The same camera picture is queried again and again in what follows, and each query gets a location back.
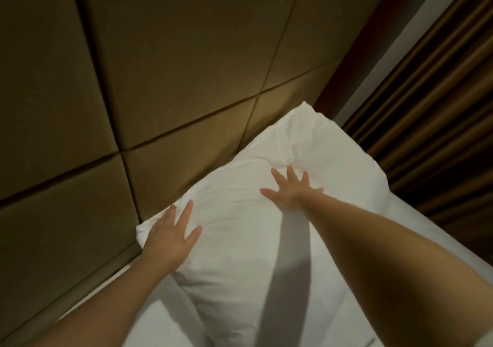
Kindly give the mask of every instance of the forearm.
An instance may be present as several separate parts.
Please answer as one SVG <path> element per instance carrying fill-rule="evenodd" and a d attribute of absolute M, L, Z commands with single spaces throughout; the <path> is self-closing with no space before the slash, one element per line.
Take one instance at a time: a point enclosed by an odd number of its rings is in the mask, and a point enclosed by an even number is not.
<path fill-rule="evenodd" d="M 385 345 L 471 345 L 493 326 L 491 286 L 437 244 L 312 190 L 299 204 Z"/>
<path fill-rule="evenodd" d="M 162 278 L 138 261 L 94 297 L 61 319 L 33 347 L 119 347 L 140 308 Z"/>

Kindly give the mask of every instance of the hand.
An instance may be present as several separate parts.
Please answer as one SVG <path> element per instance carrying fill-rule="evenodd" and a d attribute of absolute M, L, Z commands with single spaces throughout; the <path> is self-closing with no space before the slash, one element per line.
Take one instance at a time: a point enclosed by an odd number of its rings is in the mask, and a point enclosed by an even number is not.
<path fill-rule="evenodd" d="M 202 227 L 198 226 L 185 239 L 192 209 L 193 201 L 189 201 L 175 225 L 176 207 L 171 205 L 149 232 L 141 260 L 157 271 L 161 278 L 178 269 L 202 233 Z"/>
<path fill-rule="evenodd" d="M 306 190 L 313 190 L 310 187 L 308 172 L 303 172 L 301 181 L 291 165 L 287 166 L 287 179 L 281 175 L 275 168 L 272 169 L 272 175 L 279 185 L 279 191 L 272 189 L 260 189 L 260 193 L 266 198 L 273 201 L 278 207 L 287 209 L 299 209 L 299 195 Z"/>

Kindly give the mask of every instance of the upholstered headboard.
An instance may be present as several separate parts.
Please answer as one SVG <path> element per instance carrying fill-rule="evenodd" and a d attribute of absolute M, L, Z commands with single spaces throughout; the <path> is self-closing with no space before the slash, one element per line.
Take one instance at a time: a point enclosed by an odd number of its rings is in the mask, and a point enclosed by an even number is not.
<path fill-rule="evenodd" d="M 0 0 L 0 345 L 138 255 L 135 226 L 301 101 L 379 0 Z"/>

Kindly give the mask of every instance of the curtain fold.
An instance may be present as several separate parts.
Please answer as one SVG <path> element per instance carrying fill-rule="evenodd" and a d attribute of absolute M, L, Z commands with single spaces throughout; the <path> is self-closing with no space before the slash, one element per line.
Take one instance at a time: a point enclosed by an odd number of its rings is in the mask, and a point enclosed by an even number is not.
<path fill-rule="evenodd" d="M 455 0 L 343 129 L 393 193 L 493 259 L 493 0 Z"/>

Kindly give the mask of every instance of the pillowcase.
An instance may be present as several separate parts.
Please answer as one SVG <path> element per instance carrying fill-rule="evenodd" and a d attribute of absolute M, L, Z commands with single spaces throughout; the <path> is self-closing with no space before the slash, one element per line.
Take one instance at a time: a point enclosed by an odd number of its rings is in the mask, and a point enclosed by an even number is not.
<path fill-rule="evenodd" d="M 310 174 L 312 187 L 375 213 L 390 192 L 375 161 L 306 103 L 268 127 L 230 163 L 176 202 L 194 212 L 187 234 L 204 230 L 174 277 L 221 346 L 318 346 L 348 291 L 320 236 L 302 213 L 260 193 L 277 189 L 271 167 Z M 163 212 L 137 227 L 144 245 Z"/>

